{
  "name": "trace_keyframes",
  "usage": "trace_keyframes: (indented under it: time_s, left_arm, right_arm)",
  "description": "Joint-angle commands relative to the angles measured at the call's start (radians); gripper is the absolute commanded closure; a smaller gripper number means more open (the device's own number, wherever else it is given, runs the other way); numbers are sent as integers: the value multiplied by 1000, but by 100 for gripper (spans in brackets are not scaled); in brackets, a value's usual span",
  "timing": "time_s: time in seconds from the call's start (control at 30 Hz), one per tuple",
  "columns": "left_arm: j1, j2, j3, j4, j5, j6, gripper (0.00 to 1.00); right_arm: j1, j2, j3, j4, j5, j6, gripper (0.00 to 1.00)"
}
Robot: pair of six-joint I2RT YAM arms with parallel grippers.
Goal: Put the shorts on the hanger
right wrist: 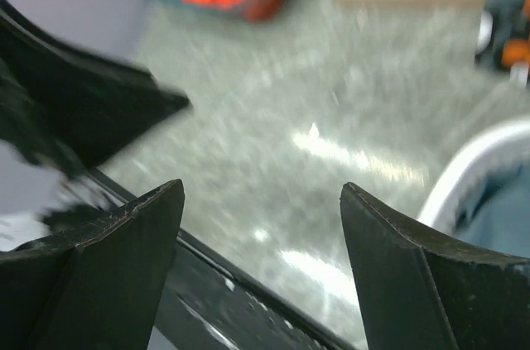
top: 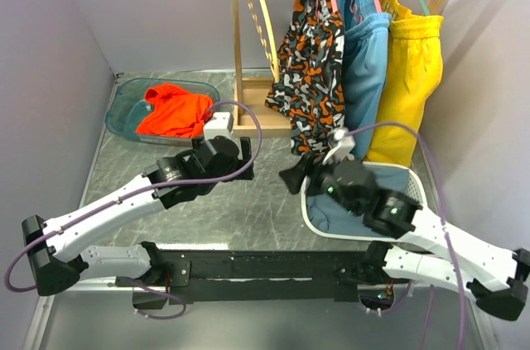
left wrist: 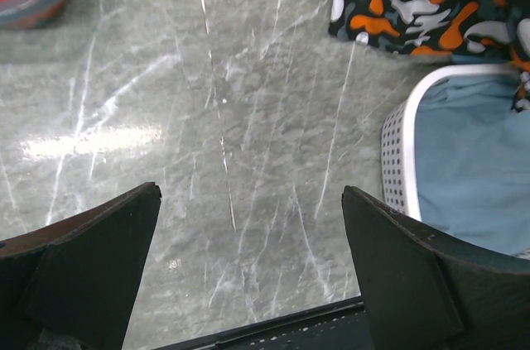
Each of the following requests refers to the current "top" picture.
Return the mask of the camouflage patterned shorts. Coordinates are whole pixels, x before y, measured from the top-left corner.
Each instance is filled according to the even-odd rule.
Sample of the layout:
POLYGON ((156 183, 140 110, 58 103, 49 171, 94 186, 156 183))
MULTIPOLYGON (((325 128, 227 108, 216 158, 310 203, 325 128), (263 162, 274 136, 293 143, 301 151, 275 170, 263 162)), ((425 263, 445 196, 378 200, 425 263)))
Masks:
POLYGON ((328 134, 345 124, 342 86, 345 26, 340 10, 320 15, 318 0, 294 0, 278 47, 279 80, 264 106, 288 117, 291 152, 326 152, 328 134))

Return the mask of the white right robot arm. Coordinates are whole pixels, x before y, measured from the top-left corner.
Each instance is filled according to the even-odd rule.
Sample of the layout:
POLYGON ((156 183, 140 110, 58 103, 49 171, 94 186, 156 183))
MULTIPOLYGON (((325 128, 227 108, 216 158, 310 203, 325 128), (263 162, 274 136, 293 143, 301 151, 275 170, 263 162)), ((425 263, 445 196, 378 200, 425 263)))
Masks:
POLYGON ((280 178, 291 194, 323 195, 389 242, 373 241, 346 272, 355 282, 421 281, 460 292, 498 319, 515 321, 527 302, 529 252, 496 247, 442 222, 404 191, 376 180, 375 167, 361 161, 327 163, 305 155, 280 178))

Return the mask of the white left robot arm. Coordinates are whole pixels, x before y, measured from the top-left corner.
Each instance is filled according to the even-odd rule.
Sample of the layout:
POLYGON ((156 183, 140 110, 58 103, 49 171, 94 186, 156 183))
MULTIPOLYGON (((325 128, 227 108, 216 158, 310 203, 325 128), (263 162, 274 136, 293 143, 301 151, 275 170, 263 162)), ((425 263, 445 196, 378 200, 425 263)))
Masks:
POLYGON ((32 215, 22 222, 34 290, 57 295, 82 280, 127 277, 144 285, 166 279, 169 264, 154 242, 130 247, 99 247, 106 233, 136 219, 207 195, 219 182, 252 180, 252 144, 217 136, 195 141, 164 157, 111 194, 58 218, 32 215))

